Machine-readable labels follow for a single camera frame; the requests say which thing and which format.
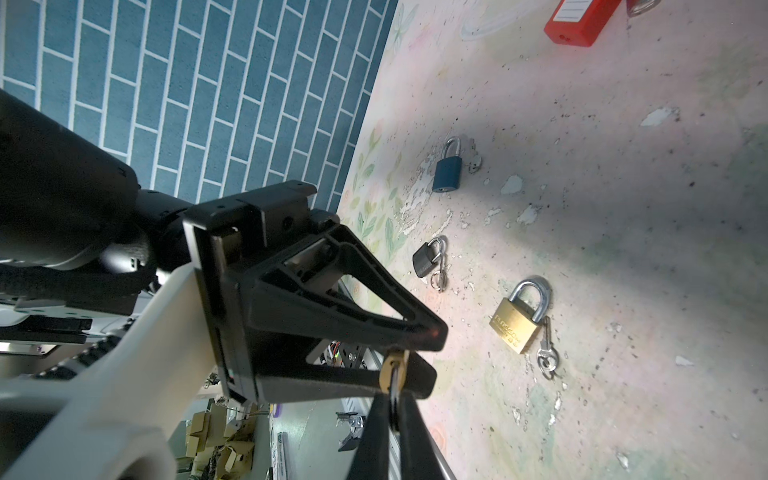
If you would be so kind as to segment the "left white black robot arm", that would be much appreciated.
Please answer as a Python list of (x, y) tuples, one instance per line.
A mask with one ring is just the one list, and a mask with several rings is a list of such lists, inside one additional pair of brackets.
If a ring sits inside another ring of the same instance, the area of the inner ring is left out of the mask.
[(392, 376), (317, 364), (327, 342), (404, 352), (429, 397), (446, 323), (291, 180), (193, 205), (33, 107), (1, 96), (1, 293), (105, 306), (192, 265), (224, 392), (270, 403), (373, 396)]

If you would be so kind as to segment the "blue padlock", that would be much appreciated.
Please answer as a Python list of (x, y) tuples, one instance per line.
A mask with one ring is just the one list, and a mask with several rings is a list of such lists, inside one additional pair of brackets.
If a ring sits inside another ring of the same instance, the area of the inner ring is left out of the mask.
[(432, 191), (448, 193), (459, 188), (462, 169), (461, 139), (452, 136), (444, 144), (442, 158), (437, 162)]

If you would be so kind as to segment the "small black padlock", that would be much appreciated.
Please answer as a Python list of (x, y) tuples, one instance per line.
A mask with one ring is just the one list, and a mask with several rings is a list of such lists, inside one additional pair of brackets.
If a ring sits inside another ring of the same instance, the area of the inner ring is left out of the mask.
[(418, 278), (425, 278), (441, 265), (445, 251), (445, 242), (441, 237), (433, 237), (424, 242), (412, 255), (412, 266)]

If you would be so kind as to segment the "small brass padlock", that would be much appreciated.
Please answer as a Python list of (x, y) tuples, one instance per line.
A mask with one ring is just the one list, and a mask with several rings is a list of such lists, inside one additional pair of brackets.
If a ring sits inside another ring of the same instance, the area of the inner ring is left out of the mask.
[(392, 350), (388, 352), (379, 370), (379, 388), (382, 392), (399, 395), (405, 385), (410, 352)]

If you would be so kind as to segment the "large brass padlock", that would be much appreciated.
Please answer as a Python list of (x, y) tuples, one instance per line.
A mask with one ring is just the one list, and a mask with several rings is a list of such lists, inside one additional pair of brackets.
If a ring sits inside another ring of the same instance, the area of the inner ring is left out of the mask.
[[(537, 292), (538, 303), (535, 307), (521, 299), (526, 289)], [(541, 276), (524, 279), (501, 301), (489, 325), (514, 352), (522, 354), (542, 325), (551, 297), (551, 286), (546, 279)]]

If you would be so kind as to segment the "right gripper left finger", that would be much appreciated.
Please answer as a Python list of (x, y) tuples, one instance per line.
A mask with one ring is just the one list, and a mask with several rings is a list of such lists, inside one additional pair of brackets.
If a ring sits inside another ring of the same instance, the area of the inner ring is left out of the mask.
[(374, 397), (363, 429), (360, 445), (353, 457), (347, 480), (387, 480), (389, 478), (390, 397)]

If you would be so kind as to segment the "red padlock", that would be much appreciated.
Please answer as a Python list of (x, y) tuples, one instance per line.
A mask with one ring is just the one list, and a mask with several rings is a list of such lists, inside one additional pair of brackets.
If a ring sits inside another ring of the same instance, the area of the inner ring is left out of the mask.
[(562, 0), (544, 26), (555, 44), (591, 47), (620, 0)]

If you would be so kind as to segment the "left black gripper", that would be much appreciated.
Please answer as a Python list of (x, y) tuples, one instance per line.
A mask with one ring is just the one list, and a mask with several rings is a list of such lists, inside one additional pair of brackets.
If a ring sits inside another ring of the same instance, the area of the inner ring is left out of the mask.
[[(295, 403), (374, 397), (379, 369), (314, 365), (324, 339), (437, 352), (447, 324), (383, 267), (335, 215), (314, 211), (317, 189), (288, 181), (194, 205), (183, 215), (218, 373), (239, 401)], [(317, 233), (320, 226), (331, 226)], [(351, 278), (396, 314), (342, 290)], [(428, 398), (436, 370), (410, 353), (404, 391)]]

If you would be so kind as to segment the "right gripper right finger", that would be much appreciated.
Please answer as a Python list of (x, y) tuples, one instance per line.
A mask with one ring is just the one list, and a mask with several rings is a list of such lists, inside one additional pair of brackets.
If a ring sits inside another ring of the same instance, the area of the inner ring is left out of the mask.
[(398, 430), (401, 450), (401, 478), (439, 480), (444, 475), (416, 399), (404, 391), (398, 400)]

